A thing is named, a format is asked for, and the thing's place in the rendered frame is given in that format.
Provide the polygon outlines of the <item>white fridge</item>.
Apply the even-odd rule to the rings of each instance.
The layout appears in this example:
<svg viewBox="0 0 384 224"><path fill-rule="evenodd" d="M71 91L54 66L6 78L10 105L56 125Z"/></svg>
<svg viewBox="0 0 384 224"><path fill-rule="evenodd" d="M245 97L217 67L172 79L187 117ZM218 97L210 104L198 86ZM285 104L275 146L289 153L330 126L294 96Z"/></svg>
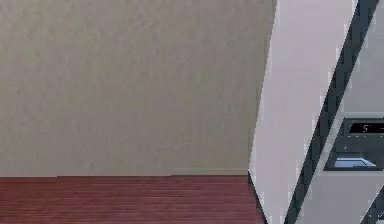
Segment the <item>white fridge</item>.
<svg viewBox="0 0 384 224"><path fill-rule="evenodd" d="M283 224L358 0L276 0L248 178ZM384 0L295 224L360 224L384 186Z"/></svg>

